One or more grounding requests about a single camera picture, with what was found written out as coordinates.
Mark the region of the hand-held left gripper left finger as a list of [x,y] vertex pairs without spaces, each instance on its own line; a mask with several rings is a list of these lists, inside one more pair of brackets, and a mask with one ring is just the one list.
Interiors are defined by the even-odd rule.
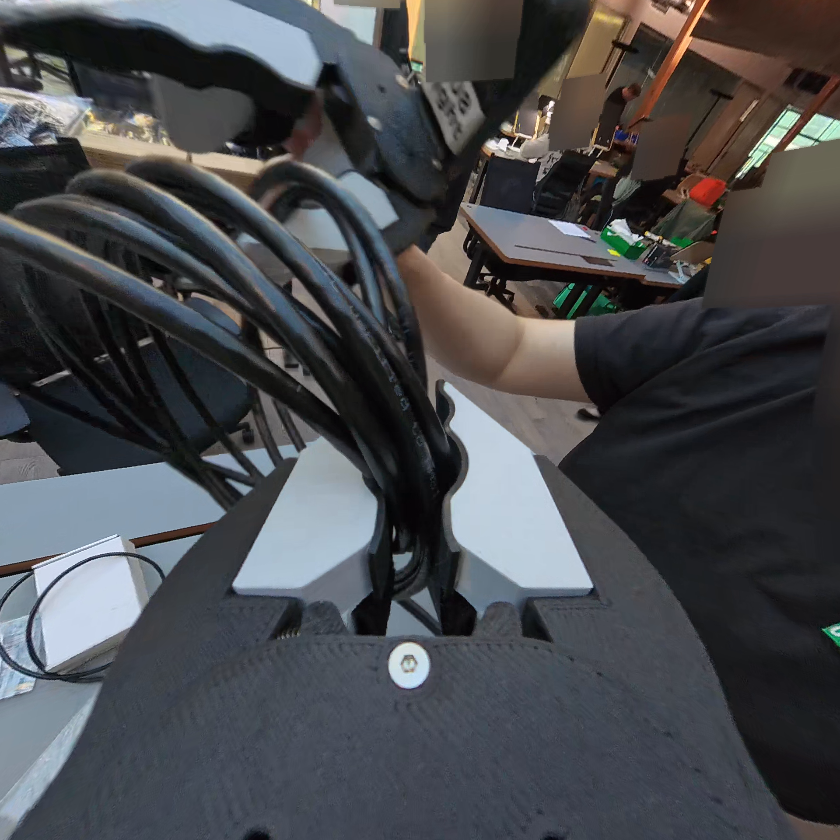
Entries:
[[362,473],[321,437],[299,454],[233,590],[330,602],[351,627],[353,611],[374,591],[372,565],[389,574],[392,540]]

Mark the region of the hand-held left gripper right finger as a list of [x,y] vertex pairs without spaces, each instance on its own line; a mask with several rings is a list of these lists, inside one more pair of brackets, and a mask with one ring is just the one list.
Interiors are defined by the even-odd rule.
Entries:
[[575,599],[594,583],[537,456],[445,381],[435,402],[456,476],[441,507],[434,603],[444,635],[472,633],[494,604]]

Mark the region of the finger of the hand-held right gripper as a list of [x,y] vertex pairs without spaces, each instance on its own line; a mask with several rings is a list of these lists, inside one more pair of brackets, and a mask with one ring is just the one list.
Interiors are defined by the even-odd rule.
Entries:
[[239,90],[231,83],[190,87],[153,74],[151,95],[171,141],[191,153],[222,151],[230,144],[285,150],[296,121],[317,112],[314,90],[262,77]]
[[22,49],[194,88],[236,87],[233,67],[244,64],[311,90],[324,63],[303,27],[227,1],[2,2],[2,35]]

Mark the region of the person's right forearm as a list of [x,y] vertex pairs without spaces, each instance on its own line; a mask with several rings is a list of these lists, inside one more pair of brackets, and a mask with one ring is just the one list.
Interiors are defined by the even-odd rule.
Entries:
[[469,382],[520,396],[587,403],[573,321],[524,318],[459,284],[418,247],[396,260],[424,345]]

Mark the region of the wood-edged grey desk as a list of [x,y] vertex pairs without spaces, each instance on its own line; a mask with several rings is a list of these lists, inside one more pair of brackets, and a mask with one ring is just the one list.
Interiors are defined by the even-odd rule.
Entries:
[[567,223],[513,213],[473,203],[462,203],[459,215],[475,245],[471,259],[495,260],[521,268],[529,277],[567,271],[595,279],[637,280],[647,287],[677,290],[679,279],[665,269],[628,259],[596,232]]

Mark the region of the person's right hand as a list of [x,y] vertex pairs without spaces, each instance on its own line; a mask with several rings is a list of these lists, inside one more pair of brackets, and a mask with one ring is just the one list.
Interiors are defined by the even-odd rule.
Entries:
[[308,152],[319,138],[321,131],[322,120],[320,112],[315,112],[314,114],[300,118],[293,126],[290,137],[284,143],[289,155],[293,159],[301,161],[304,154]]

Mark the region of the person's dark clothing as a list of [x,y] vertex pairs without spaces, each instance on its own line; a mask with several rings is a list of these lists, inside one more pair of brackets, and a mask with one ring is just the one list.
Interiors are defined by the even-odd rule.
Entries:
[[783,808],[838,824],[838,499],[815,400],[827,306],[580,318],[601,413],[560,469],[683,606]]

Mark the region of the green crate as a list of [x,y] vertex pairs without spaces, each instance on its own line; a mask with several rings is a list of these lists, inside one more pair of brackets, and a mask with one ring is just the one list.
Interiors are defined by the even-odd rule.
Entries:
[[551,306],[554,317],[567,320],[613,314],[621,310],[621,306],[614,300],[612,288],[580,282],[565,284]]

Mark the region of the white cardboard box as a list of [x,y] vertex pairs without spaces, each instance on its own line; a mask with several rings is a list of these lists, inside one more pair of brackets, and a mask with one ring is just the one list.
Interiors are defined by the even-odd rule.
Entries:
[[42,595],[60,573],[70,572],[46,595],[37,611],[47,671],[67,673],[117,647],[149,601],[142,563],[132,541],[115,534],[34,567]]

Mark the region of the green bin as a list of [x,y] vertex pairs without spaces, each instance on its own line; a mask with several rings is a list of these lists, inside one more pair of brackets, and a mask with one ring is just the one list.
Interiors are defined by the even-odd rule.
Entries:
[[636,261],[653,244],[648,237],[635,233],[626,219],[613,219],[601,232],[601,240],[611,253]]

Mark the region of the small clear bag white label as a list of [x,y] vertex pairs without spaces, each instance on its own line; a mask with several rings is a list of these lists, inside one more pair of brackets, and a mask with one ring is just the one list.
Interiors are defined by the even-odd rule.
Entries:
[[21,616],[1,624],[1,643],[6,657],[26,671],[21,672],[1,658],[1,700],[29,693],[37,682],[37,678],[28,673],[35,670],[35,664],[26,644],[27,621],[26,616]]

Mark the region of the wooden post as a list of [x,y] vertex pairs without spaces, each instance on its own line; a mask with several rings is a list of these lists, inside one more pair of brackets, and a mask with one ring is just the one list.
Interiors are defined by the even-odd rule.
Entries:
[[694,1],[686,16],[678,35],[673,39],[672,45],[666,58],[658,69],[654,80],[651,82],[639,107],[635,111],[632,121],[627,124],[628,130],[635,130],[650,120],[652,111],[669,79],[672,77],[680,61],[684,57],[693,38],[694,31],[699,24],[702,15],[705,13],[709,1]]

